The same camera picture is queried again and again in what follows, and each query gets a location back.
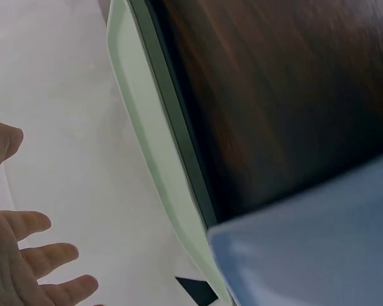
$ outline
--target white paper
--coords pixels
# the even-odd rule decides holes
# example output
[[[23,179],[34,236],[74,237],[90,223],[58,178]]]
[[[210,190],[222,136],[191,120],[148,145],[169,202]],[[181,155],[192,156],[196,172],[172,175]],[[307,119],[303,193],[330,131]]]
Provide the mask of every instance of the white paper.
[[[43,282],[94,275],[83,305],[195,305],[174,278],[189,259],[119,96],[96,0],[0,0],[0,121],[25,133],[0,169],[0,208],[53,223],[22,245],[80,251]]]

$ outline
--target wood grain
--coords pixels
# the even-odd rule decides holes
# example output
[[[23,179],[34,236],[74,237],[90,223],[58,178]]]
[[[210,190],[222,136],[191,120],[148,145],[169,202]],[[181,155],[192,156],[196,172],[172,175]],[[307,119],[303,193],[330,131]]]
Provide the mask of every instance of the wood grain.
[[[160,0],[225,219],[383,153],[383,0]]]

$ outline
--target blue cloth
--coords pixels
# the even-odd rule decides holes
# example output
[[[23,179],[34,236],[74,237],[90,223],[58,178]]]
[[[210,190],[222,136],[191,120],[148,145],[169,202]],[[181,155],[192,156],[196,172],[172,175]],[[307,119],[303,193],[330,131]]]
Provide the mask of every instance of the blue cloth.
[[[240,306],[383,306],[383,157],[209,242]]]

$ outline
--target black triangle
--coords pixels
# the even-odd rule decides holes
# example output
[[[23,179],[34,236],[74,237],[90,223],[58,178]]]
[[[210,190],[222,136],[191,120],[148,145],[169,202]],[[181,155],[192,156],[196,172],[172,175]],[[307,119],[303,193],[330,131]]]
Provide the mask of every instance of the black triangle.
[[[203,280],[183,279],[181,277],[176,277],[176,279],[198,306],[208,306],[218,299],[210,285]]]

